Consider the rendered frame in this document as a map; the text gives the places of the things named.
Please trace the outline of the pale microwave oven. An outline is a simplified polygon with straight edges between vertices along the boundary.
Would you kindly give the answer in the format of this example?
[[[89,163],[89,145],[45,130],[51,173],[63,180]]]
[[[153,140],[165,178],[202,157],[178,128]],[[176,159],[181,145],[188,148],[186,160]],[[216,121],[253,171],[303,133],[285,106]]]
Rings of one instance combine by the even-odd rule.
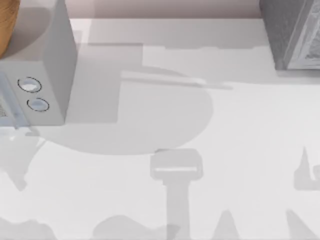
[[[20,0],[8,48],[0,58],[0,127],[64,124],[77,64],[77,47],[66,0]],[[29,93],[18,79],[37,79]],[[49,110],[31,110],[27,100],[42,98]]]

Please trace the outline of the smaller microwave knob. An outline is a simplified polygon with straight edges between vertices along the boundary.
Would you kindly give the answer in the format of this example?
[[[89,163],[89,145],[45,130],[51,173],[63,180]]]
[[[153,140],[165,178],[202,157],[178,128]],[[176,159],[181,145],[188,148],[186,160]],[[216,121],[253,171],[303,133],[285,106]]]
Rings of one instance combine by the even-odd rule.
[[[46,112],[50,104],[43,98],[33,98],[26,101],[27,106],[35,112]]]

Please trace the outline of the larger microwave knob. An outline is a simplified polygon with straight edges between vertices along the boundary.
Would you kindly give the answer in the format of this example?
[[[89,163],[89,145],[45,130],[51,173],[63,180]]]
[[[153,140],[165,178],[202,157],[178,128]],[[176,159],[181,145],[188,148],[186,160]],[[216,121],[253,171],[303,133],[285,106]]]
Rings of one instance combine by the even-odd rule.
[[[20,89],[27,93],[37,93],[42,89],[42,84],[33,77],[25,77],[17,80]]]

